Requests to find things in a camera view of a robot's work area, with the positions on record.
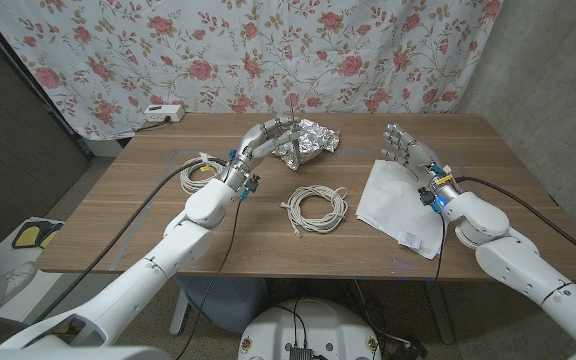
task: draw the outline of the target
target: blue connector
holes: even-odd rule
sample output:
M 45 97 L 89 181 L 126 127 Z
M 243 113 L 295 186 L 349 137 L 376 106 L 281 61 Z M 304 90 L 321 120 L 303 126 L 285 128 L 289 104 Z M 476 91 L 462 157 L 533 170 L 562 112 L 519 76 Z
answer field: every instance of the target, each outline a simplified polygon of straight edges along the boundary
M 441 214 L 441 207 L 439 206 L 439 204 L 437 203 L 437 201 L 433 202 L 432 204 L 430 204 L 430 207 L 437 213 L 437 214 Z
M 441 176 L 446 175 L 446 173 L 439 166 L 437 166 L 437 164 L 432 164 L 432 166 L 430 167 L 430 170 L 434 171 L 435 174 L 437 174 L 437 175 L 441 175 Z
M 239 200 L 245 200 L 248 197 L 248 189 L 244 189 L 244 191 L 241 192 L 241 195 L 239 195 Z

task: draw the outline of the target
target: white cable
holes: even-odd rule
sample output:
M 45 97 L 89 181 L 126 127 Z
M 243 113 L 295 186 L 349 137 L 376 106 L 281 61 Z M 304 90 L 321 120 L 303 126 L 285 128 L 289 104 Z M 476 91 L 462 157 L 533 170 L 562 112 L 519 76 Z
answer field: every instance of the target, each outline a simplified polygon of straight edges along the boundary
M 194 165 L 194 166 L 191 166 L 187 169 L 184 169 L 179 174 L 179 179 L 181 179 L 181 187 L 184 189 L 186 194 L 196 193 L 199 189 L 206 186 L 206 184 L 208 184 L 208 181 L 210 181 L 210 179 L 219 175 L 219 173 L 221 173 L 221 171 L 224 169 L 224 167 L 221 164 L 214 162 L 214 161 L 208 161 L 208 157 L 211 157 L 210 155 L 203 154 L 203 153 L 200 153 L 200 155 L 202 155 L 202 156 L 186 161 L 184 163 L 184 165 L 189 164 L 193 161 L 197 161 L 197 160 L 202 160 L 203 161 L 202 163 L 199 163 L 197 165 Z M 190 180 L 190 174 L 193 171 L 195 171 L 199 168 L 202 168 L 204 166 L 210 166 L 212 169 L 214 169 L 214 175 L 207 178 L 207 179 L 204 179 L 204 180 L 196 180 L 196 181 Z
M 339 195 L 340 190 L 345 191 L 343 196 Z M 279 206 L 288 211 L 288 219 L 290 219 L 290 224 L 292 225 L 295 236 L 301 237 L 301 233 L 297 230 L 297 225 L 306 231 L 327 234 L 333 231 L 346 215 L 346 211 L 348 210 L 348 203 L 344 200 L 346 195 L 348 195 L 348 190 L 345 187 L 332 190 L 322 185 L 305 186 L 297 188 L 297 190 L 290 195 L 288 204 L 282 202 Z M 306 219 L 301 216 L 301 207 L 299 204 L 302 200 L 310 196 L 319 196 L 330 201 L 332 212 L 326 214 L 326 216 L 321 219 Z
M 361 297 L 361 302 L 364 305 L 364 310 L 366 311 L 366 318 L 368 319 L 368 324 L 370 324 L 370 326 L 376 332 L 380 333 L 381 335 L 388 337 L 388 338 L 391 338 L 395 341 L 402 342 L 402 343 L 406 344 L 406 347 L 412 346 L 410 341 L 408 341 L 406 339 L 398 338 L 398 337 L 393 336 L 393 335 L 390 335 L 390 334 L 386 333 L 385 331 L 379 329 L 378 327 L 375 326 L 375 324 L 372 323 L 372 321 L 370 320 L 370 315 L 368 314 L 368 309 L 366 308 L 366 299 L 364 298 L 364 294 L 361 292 L 361 288 L 359 287 L 359 283 L 357 282 L 357 279 L 353 279 L 353 281 L 355 282 L 355 285 L 357 286 L 357 291 L 359 291 L 359 296 Z

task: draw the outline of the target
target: pink rose pattern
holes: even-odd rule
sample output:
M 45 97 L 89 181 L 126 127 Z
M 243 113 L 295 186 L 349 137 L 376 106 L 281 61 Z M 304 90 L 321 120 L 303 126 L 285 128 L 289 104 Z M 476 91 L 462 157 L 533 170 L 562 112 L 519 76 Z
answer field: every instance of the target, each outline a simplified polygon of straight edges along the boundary
M 503 4 L 151 2 L 0 2 L 0 31 L 79 134 L 111 139 L 140 127 L 149 104 L 451 111 Z

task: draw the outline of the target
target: coiled white cable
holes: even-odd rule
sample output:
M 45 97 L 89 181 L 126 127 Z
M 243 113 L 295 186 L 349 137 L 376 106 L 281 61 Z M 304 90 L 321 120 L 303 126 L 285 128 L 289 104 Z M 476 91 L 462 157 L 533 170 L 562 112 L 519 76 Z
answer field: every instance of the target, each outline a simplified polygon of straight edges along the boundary
M 343 195 L 339 194 L 340 190 L 345 191 Z M 301 237 L 301 233 L 297 230 L 297 225 L 306 231 L 327 234 L 333 231 L 341 220 L 345 218 L 346 211 L 348 210 L 348 203 L 344 200 L 346 195 L 348 195 L 348 189 L 345 187 L 332 190 L 322 185 L 305 186 L 297 188 L 297 190 L 290 195 L 288 204 L 282 202 L 279 206 L 288 211 L 288 219 L 290 219 L 290 224 L 294 230 L 293 232 L 298 238 Z M 302 200 L 310 196 L 319 196 L 330 201 L 332 212 L 326 214 L 326 216 L 321 219 L 306 219 L 301 216 L 301 207 L 299 204 Z
M 197 165 L 191 166 L 187 169 L 184 169 L 181 171 L 181 173 L 179 174 L 179 179 L 181 180 L 181 187 L 184 189 L 184 191 L 186 192 L 186 194 L 194 194 L 196 193 L 199 189 L 201 189 L 202 187 L 206 186 L 206 184 L 208 184 L 208 181 L 210 181 L 210 179 L 216 177 L 217 175 L 219 175 L 219 173 L 221 173 L 221 171 L 224 169 L 224 167 L 214 161 L 208 161 L 208 158 L 211 157 L 210 155 L 207 154 L 201 154 L 202 156 L 200 157 L 196 157 L 194 159 L 190 159 L 188 161 L 186 161 L 184 163 L 184 165 L 189 164 L 193 161 L 197 161 L 197 160 L 203 160 L 202 163 L 199 163 Z M 199 169 L 202 168 L 204 166 L 210 166 L 214 171 L 214 175 L 204 179 L 204 180 L 190 180 L 190 174 Z

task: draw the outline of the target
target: crumpled paper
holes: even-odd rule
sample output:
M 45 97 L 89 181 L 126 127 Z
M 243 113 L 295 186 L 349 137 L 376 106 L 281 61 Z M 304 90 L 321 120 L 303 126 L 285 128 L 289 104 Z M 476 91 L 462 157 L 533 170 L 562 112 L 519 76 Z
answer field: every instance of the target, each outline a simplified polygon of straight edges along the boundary
M 313 159 L 323 150 L 334 153 L 339 146 L 339 131 L 330 130 L 308 119 L 301 119 L 299 126 L 299 158 L 292 142 L 280 145 L 274 151 L 289 168 L 297 170 L 299 165 Z

